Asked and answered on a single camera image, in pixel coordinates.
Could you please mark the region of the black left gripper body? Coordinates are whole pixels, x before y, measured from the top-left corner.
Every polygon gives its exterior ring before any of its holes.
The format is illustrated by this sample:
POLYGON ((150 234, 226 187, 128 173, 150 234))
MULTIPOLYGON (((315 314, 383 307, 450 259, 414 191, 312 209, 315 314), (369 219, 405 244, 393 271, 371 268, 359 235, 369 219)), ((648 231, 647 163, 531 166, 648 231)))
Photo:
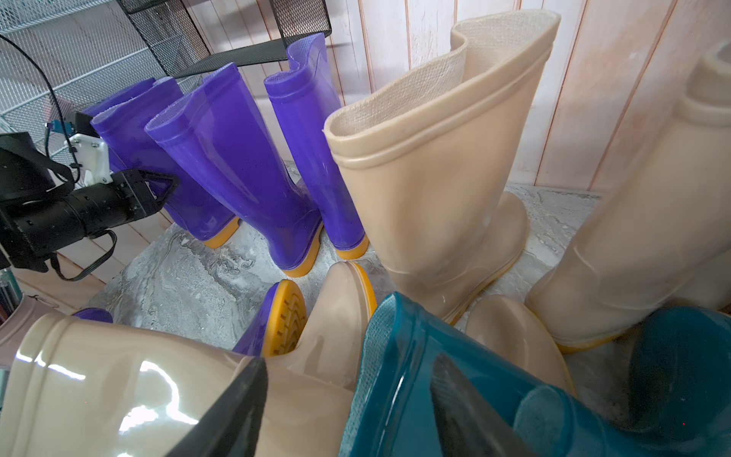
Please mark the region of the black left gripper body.
POLYGON ((112 229, 163 209, 163 174, 144 169, 113 173, 110 184, 75 190, 69 204, 85 229, 112 229))

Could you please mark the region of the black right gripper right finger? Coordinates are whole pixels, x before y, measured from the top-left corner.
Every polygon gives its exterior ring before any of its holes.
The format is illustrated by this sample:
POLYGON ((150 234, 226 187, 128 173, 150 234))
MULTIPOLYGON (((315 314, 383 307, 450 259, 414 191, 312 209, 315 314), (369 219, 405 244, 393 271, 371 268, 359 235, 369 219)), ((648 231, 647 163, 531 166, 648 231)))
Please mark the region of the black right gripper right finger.
POLYGON ((443 455, 535 454, 445 355, 434 361, 429 390, 443 455))

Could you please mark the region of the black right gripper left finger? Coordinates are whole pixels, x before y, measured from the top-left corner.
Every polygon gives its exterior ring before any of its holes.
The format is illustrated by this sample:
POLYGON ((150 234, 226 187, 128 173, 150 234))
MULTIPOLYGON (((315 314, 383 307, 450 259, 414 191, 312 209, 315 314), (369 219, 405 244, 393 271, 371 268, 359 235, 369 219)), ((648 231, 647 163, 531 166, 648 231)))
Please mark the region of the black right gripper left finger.
POLYGON ((255 455, 267 395, 267 364, 253 358, 168 455, 255 455))

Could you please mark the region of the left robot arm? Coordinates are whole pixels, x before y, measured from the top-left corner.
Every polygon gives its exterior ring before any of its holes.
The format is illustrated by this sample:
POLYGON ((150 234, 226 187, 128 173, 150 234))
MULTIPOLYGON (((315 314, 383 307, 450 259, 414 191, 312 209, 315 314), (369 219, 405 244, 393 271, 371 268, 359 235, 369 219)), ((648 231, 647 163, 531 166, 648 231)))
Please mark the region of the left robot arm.
POLYGON ((40 152, 29 133, 1 136, 2 268, 60 272, 61 249, 104 236, 115 244, 115 228, 159 213, 179 186, 175 174, 112 171, 110 148, 85 112, 46 131, 62 133, 70 165, 40 152))

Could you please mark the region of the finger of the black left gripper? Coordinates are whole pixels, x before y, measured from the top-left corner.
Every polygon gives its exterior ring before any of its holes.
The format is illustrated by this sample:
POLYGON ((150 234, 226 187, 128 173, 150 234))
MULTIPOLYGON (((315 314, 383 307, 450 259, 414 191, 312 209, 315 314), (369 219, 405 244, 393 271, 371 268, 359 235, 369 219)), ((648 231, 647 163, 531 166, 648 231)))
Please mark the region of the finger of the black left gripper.
POLYGON ((180 179, 175 174, 160 173, 159 171, 139 171, 142 182, 150 192, 150 203, 146 205, 148 214, 159 213, 168 203, 173 192, 180 184, 180 179))

